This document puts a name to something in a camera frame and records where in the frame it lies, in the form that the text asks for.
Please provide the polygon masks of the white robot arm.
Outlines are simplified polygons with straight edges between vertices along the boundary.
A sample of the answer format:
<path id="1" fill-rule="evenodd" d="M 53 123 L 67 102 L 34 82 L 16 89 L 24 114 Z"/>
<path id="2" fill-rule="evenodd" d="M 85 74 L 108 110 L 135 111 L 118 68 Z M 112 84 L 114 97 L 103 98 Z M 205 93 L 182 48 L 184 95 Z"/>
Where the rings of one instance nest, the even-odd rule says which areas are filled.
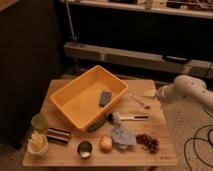
<path id="1" fill-rule="evenodd" d="M 172 84 L 164 85 L 157 90 L 149 90 L 161 102 L 171 102 L 177 98 L 190 97 L 200 103 L 204 109 L 213 114 L 213 92 L 209 91 L 206 83 L 198 78 L 179 75 Z"/>

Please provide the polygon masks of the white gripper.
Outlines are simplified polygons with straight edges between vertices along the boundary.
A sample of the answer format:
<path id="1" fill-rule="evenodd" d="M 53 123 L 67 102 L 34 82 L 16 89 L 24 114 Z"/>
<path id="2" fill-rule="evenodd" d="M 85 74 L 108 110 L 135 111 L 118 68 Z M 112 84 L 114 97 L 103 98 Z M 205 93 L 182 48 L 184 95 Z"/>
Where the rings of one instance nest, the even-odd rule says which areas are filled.
<path id="1" fill-rule="evenodd" d="M 161 102 L 170 102 L 174 98 L 173 86 L 164 85 L 157 90 L 157 93 L 155 89 L 144 90 L 142 96 L 149 98 L 154 98 L 156 96 Z"/>

